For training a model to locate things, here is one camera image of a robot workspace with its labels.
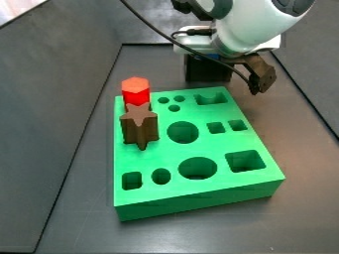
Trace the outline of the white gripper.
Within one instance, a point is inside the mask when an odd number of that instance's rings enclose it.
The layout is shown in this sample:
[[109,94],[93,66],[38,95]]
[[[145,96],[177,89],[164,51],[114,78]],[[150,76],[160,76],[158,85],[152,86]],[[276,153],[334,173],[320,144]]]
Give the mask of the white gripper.
[[172,39],[201,54],[218,54],[225,58],[273,51],[280,46],[280,36],[262,43],[248,43],[228,29],[209,26],[185,26],[172,33]]

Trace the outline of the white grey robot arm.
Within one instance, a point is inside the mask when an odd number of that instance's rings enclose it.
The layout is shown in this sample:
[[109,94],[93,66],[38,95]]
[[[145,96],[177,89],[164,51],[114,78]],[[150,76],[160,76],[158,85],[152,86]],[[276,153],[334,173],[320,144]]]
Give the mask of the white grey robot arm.
[[185,26],[176,41],[201,54],[234,59],[280,46],[280,35],[304,17],[316,0],[170,0],[208,26]]

